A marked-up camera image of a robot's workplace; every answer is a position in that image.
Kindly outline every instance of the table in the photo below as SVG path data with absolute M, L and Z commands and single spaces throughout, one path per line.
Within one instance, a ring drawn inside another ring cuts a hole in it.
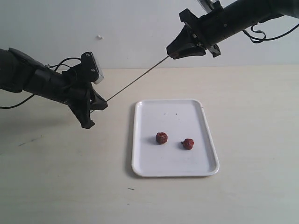
M 144 69 L 105 70 L 109 98 Z M 299 65 L 154 69 L 80 127 L 67 106 L 35 96 L 0 110 L 5 224 L 298 223 Z M 28 93 L 1 91 L 1 105 Z M 134 105 L 195 98 L 220 161 L 207 178 L 139 178 L 131 170 Z

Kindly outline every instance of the dried red fruit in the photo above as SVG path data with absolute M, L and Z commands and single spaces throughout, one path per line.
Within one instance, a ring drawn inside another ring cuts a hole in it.
M 193 139 L 185 139 L 184 141 L 182 141 L 182 144 L 185 149 L 190 150 L 193 148 L 194 141 Z
M 157 133 L 157 135 L 156 135 L 156 141 L 157 141 L 160 145 L 166 143 L 167 140 L 168 140 L 168 136 L 167 136 L 166 133 L 164 133 L 164 132 L 159 132 L 159 133 Z

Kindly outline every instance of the tray rim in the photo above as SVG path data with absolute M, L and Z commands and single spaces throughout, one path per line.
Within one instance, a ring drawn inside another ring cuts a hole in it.
M 199 104 L 201 113 L 203 115 L 203 119 L 205 121 L 208 138 L 209 138 L 209 141 L 211 143 L 211 148 L 212 148 L 212 151 L 213 151 L 213 154 L 214 154 L 213 157 L 214 157 L 214 160 L 215 160 L 215 163 L 216 163 L 216 167 L 211 172 L 207 172 L 207 173 L 203 173 L 203 174 L 195 174 L 195 175 L 144 175 L 144 174 L 140 173 L 135 168 L 135 160 L 136 160 L 136 158 L 135 158 L 135 151 L 136 151 L 135 139 L 136 139 L 136 137 L 135 136 L 136 136 L 136 124 L 137 124 L 137 107 L 140 103 L 145 102 L 145 101 L 176 101 L 176 100 L 194 101 L 195 103 Z M 206 115 L 205 115 L 205 112 L 203 110 L 202 103 L 200 101 L 198 101 L 197 99 L 194 99 L 194 98 L 144 99 L 144 100 L 140 100 L 140 101 L 136 102 L 135 103 L 135 111 L 134 111 L 134 127 L 133 127 L 133 144 L 132 144 L 131 167 L 132 167 L 132 170 L 134 171 L 134 173 L 138 176 L 141 176 L 141 177 L 192 177 L 192 176 L 193 177 L 204 177 L 204 176 L 211 176 L 211 175 L 216 174 L 219 171 L 220 164 L 219 164 L 218 156 L 217 156 L 216 149 L 215 149 L 215 146 L 214 146 L 214 142 L 213 142 L 213 139 L 212 139 L 212 135 L 211 135 L 211 132 L 210 132 L 210 128 L 209 128 L 208 123 L 207 123 Z

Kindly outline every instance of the white wall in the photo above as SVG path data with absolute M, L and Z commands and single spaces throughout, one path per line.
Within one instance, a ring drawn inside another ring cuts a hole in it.
M 14 47 L 49 64 L 91 50 L 103 68 L 148 68 L 166 56 L 165 47 L 183 27 L 178 13 L 185 8 L 205 13 L 196 0 L 2 0 L 0 48 Z M 285 17 L 260 28 L 272 37 L 298 22 Z M 161 67 L 299 63 L 298 37 L 299 29 L 256 45 L 239 33 L 219 44 L 222 56 L 216 59 L 208 53 L 168 59 Z

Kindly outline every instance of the white tray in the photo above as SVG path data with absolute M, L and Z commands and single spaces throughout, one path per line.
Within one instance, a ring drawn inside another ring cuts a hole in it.
M 156 133 L 168 141 L 156 143 Z M 136 104 L 132 169 L 144 177 L 210 176 L 219 170 L 206 117 L 194 99 L 143 100 Z M 181 141 L 193 139 L 192 150 Z

